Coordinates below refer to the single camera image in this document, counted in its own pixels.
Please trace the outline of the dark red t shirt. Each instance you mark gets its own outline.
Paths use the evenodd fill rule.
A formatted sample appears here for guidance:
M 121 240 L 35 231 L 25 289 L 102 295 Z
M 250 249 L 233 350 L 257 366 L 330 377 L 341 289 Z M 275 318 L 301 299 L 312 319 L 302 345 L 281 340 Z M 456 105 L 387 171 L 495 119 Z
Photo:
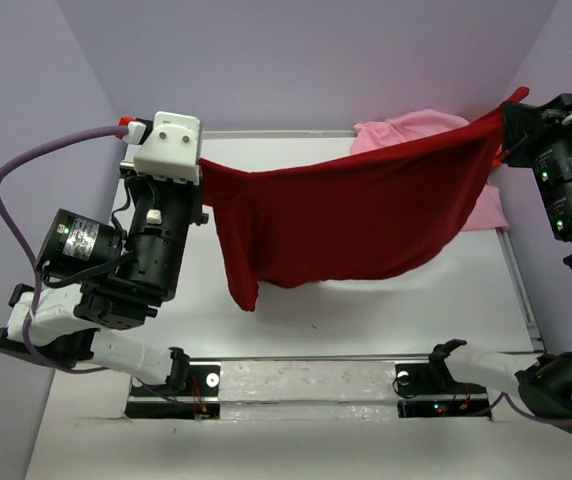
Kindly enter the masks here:
M 500 109 L 431 140 L 309 166 L 246 172 L 202 160 L 229 293 L 244 311 L 261 283 L 383 280 L 418 268 L 462 230 L 504 134 Z

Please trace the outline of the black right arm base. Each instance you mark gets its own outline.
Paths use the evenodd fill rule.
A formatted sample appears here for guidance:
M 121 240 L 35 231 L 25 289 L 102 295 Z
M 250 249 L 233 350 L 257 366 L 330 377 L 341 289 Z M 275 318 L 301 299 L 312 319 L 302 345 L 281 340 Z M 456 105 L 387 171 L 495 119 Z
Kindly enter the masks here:
M 441 383 L 428 363 L 398 363 L 392 388 L 401 419 L 489 416 L 491 399 L 475 384 Z

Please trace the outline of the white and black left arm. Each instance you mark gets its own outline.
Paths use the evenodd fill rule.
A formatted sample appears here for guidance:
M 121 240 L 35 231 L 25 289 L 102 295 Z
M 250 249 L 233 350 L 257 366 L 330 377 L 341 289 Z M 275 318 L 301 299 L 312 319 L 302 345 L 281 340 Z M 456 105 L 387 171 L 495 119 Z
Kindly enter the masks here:
M 135 172 L 122 178 L 134 210 L 129 227 L 56 212 L 35 264 L 42 289 L 14 288 L 0 353 L 59 369 L 92 364 L 175 395 L 189 377 L 188 355 L 123 334 L 174 298 L 189 228 L 208 220 L 201 185 Z

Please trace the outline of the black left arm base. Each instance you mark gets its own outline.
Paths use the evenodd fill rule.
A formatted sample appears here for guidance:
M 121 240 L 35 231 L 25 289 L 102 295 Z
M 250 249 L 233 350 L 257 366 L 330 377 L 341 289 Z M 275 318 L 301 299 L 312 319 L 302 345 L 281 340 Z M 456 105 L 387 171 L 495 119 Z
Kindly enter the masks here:
M 220 416 L 221 363 L 192 361 L 183 389 L 132 379 L 125 404 L 129 419 L 214 420 Z

